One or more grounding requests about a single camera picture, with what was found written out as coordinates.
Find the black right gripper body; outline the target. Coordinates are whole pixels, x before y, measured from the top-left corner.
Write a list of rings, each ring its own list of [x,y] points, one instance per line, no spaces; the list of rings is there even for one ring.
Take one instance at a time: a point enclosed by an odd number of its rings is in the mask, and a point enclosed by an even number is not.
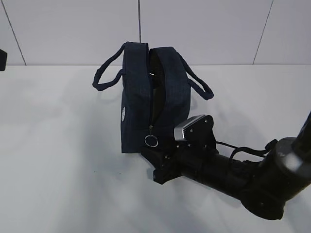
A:
[[[182,176],[180,168],[180,152],[182,149],[181,145],[177,145],[170,149],[153,150],[156,158],[153,171],[154,182],[163,185]]]

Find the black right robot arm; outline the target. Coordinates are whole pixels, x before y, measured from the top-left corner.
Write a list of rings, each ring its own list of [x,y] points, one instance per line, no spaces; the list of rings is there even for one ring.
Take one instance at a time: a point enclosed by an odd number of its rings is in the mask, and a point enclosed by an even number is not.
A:
[[[212,116],[193,116],[175,127],[166,147],[144,146],[153,180],[185,176],[238,199],[256,216],[281,219],[285,203],[311,183],[311,120],[296,137],[274,139],[263,150],[233,147],[229,157],[219,154],[213,126]]]

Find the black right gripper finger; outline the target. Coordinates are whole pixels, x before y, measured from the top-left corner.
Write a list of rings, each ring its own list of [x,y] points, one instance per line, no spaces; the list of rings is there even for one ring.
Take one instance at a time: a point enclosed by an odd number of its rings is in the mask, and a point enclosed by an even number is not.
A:
[[[166,169],[170,165],[170,156],[165,150],[143,146],[140,153],[155,169]]]

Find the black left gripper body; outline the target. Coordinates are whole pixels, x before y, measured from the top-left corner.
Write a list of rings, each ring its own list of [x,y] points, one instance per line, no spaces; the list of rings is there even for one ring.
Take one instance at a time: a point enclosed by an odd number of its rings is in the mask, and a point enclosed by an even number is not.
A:
[[[0,49],[0,71],[5,71],[7,64],[7,52]]]

